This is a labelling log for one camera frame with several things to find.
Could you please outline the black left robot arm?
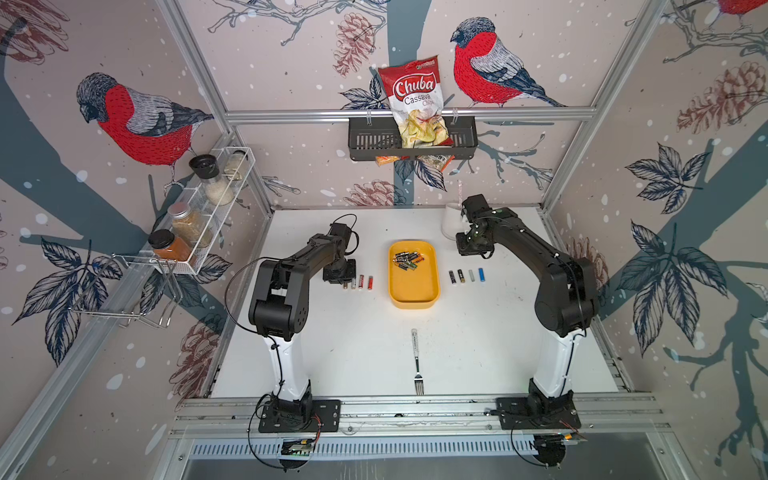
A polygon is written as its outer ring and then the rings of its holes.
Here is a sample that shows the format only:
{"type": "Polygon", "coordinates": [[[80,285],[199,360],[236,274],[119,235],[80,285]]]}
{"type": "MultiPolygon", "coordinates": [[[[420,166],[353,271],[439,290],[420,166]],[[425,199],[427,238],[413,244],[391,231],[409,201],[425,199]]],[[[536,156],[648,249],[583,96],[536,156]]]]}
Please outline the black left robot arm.
{"type": "Polygon", "coordinates": [[[270,349],[275,388],[269,396],[269,413],[300,423],[310,418],[311,382],[299,337],[309,318],[310,283],[318,273],[332,285],[353,282],[356,261],[348,245],[358,239],[351,226],[336,221],[298,252],[266,259],[258,266],[248,321],[270,349]]]}

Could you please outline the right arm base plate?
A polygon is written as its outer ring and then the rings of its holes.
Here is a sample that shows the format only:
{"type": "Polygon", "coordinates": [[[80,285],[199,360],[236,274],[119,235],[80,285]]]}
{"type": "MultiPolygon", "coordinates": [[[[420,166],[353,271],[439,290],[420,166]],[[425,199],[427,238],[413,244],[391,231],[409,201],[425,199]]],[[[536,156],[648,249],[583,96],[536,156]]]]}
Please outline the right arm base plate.
{"type": "Polygon", "coordinates": [[[571,396],[554,400],[535,396],[499,397],[495,412],[503,430],[578,430],[581,420],[571,396]]]}

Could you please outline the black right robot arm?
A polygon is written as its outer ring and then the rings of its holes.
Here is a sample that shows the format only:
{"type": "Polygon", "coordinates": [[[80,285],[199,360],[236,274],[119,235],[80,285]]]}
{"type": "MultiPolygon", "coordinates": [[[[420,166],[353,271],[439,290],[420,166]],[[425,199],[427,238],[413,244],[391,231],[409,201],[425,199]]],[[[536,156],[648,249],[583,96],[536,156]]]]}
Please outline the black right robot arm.
{"type": "Polygon", "coordinates": [[[501,398],[498,414],[518,423],[557,422],[575,411],[570,387],[574,356],[599,313],[595,267],[587,258],[575,259],[552,246],[511,209],[491,208],[482,194],[465,199],[461,213],[469,230],[456,235],[459,254],[489,259],[497,245],[514,254],[539,281],[534,312],[550,332],[525,401],[506,408],[501,398]]]}

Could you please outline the yellow plastic storage box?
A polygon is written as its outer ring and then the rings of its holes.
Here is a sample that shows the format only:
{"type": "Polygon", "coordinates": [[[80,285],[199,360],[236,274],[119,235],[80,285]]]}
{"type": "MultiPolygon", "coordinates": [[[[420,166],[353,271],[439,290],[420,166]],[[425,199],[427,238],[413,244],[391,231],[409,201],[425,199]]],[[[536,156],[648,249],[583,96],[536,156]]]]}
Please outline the yellow plastic storage box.
{"type": "Polygon", "coordinates": [[[422,240],[401,240],[389,248],[388,292],[404,310],[432,307],[440,297],[437,256],[422,240]]]}

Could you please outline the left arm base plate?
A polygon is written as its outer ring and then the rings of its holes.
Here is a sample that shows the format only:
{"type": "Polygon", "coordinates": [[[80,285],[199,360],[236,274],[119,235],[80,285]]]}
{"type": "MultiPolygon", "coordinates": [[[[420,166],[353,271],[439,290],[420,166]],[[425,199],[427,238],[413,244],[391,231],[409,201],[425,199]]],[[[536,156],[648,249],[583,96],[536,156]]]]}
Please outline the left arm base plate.
{"type": "Polygon", "coordinates": [[[256,418],[259,433],[337,432],[341,401],[282,399],[268,400],[256,418]]]}

